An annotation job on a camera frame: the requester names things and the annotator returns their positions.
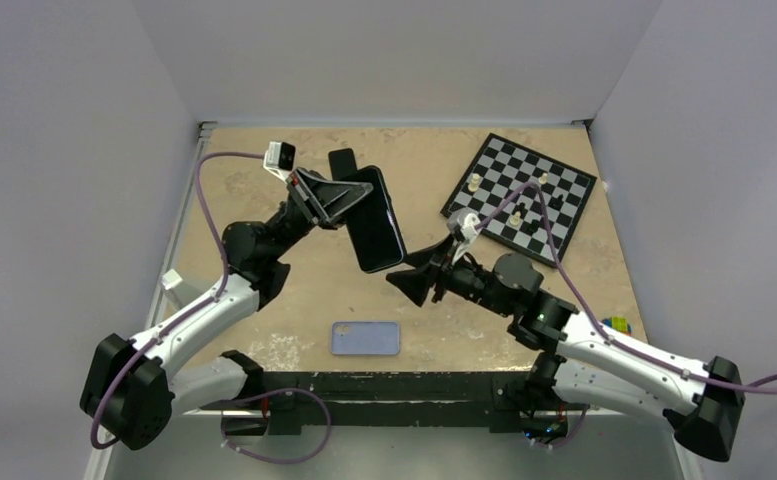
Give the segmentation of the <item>bare black phone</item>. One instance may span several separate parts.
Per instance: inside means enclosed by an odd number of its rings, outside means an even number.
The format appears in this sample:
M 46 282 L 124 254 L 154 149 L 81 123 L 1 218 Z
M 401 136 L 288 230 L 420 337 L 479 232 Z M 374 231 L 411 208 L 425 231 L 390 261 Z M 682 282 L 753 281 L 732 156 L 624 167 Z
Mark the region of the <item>bare black phone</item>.
M 327 156 L 333 180 L 344 180 L 358 171 L 355 153 L 352 148 L 332 150 Z

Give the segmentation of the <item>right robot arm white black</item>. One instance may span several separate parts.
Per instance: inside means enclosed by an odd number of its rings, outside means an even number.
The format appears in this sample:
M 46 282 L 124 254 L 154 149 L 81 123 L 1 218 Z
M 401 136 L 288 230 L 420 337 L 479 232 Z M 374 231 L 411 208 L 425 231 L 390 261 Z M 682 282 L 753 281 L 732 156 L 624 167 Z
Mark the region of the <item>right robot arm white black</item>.
M 486 269 L 468 257 L 454 260 L 455 249 L 446 237 L 411 253 L 408 269 L 386 279 L 417 306 L 452 293 L 510 318 L 507 331 L 519 344 L 558 362 L 555 371 L 526 379 L 533 404 L 548 407 L 560 399 L 666 421 L 690 452 L 730 459 L 745 405 L 734 362 L 687 358 L 595 326 L 575 305 L 545 291 L 543 275 L 520 254 L 502 255 Z

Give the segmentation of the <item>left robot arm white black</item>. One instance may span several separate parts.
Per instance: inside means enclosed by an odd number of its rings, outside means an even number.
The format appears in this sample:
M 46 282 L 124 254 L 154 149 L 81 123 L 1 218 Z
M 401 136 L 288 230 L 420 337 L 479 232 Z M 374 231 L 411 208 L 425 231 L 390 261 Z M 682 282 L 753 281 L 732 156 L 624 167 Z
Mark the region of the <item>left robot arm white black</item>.
M 385 192 L 361 172 L 330 180 L 296 168 L 285 184 L 287 198 L 268 220 L 233 222 L 218 236 L 223 273 L 207 291 L 157 326 L 96 346 L 80 398 L 94 448 L 121 442 L 137 450 L 155 439 L 173 413 L 170 383 L 187 361 L 279 295 L 290 273 L 281 257 L 312 229 L 340 228 Z

